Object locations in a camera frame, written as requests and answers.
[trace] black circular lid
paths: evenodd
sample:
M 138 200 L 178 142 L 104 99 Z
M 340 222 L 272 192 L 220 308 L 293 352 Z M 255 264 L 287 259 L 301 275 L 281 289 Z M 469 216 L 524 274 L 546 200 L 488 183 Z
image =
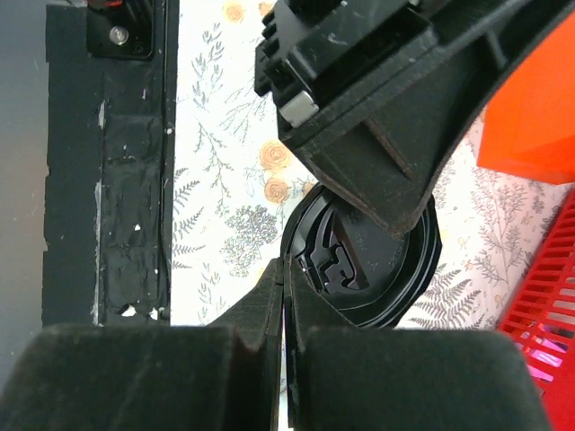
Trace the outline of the black circular lid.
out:
M 393 238 L 321 185 L 297 206 L 281 244 L 321 296 L 365 327 L 397 324 L 427 289 L 440 252 L 433 199 L 415 229 Z

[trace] red plastic basket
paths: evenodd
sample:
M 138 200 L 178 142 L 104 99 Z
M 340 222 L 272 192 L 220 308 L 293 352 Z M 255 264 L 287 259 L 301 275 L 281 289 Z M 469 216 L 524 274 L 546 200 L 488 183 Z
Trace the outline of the red plastic basket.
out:
M 554 428 L 575 429 L 575 190 L 499 329 L 525 354 Z

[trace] floral wallpaper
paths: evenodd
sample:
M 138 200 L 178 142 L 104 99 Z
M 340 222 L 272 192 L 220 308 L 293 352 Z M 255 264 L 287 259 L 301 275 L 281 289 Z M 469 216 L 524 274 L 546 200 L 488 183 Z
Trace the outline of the floral wallpaper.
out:
M 174 325 L 209 323 L 244 296 L 279 255 L 289 215 L 315 184 L 278 141 L 270 98 L 252 90 L 261 18 L 272 6 L 181 2 Z M 444 249 L 403 327 L 492 328 L 562 203 L 566 187 L 475 166 L 483 122 L 482 114 L 438 180 Z

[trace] orange flower print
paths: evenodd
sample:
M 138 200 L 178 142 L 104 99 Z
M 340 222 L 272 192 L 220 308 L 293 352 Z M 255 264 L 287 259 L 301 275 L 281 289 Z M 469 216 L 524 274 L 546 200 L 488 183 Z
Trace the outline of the orange flower print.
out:
M 228 1 L 224 4 L 224 19 L 232 24 L 239 24 L 243 21 L 243 16 L 245 15 L 245 9 L 239 2 Z
M 307 194 L 312 191 L 312 189 L 314 188 L 314 185 L 312 182 L 305 182 L 304 185 L 302 186 L 302 192 L 304 193 L 304 196 L 307 196 Z
M 273 9 L 273 3 L 261 2 L 260 4 L 258 4 L 258 8 L 260 9 L 260 15 L 266 16 Z
M 274 204 L 283 204 L 289 198 L 289 186 L 281 178 L 271 177 L 263 192 L 266 199 Z
M 260 150 L 260 164 L 266 171 L 280 172 L 291 164 L 292 155 L 278 139 L 266 142 Z

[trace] black plastic bracket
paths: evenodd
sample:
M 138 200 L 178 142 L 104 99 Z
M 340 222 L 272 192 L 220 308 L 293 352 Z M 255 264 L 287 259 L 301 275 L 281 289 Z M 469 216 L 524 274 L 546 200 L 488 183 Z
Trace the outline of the black plastic bracket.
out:
M 96 57 L 149 60 L 154 54 L 153 0 L 89 0 L 86 47 Z
M 397 235 L 416 225 L 483 106 L 575 8 L 314 3 L 278 1 L 264 17 L 255 91 L 273 94 L 279 138 L 315 177 Z

